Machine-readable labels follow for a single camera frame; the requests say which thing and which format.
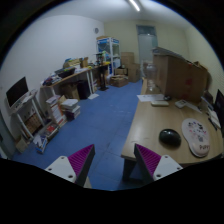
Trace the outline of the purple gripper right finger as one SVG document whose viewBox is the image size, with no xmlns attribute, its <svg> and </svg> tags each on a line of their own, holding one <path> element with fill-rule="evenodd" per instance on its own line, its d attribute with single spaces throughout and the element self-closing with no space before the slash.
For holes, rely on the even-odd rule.
<svg viewBox="0 0 224 224">
<path fill-rule="evenodd" d="M 134 154 L 145 184 L 160 180 L 182 169 L 182 166 L 169 155 L 160 156 L 139 144 L 134 146 Z"/>
</svg>

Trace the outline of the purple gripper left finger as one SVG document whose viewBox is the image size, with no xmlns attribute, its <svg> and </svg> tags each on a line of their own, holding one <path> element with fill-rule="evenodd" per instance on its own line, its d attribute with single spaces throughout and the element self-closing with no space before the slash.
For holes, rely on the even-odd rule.
<svg viewBox="0 0 224 224">
<path fill-rule="evenodd" d="M 88 172 L 94 156 L 95 146 L 91 144 L 68 157 L 58 157 L 46 168 L 46 171 L 75 183 L 80 187 L 89 187 Z"/>
</svg>

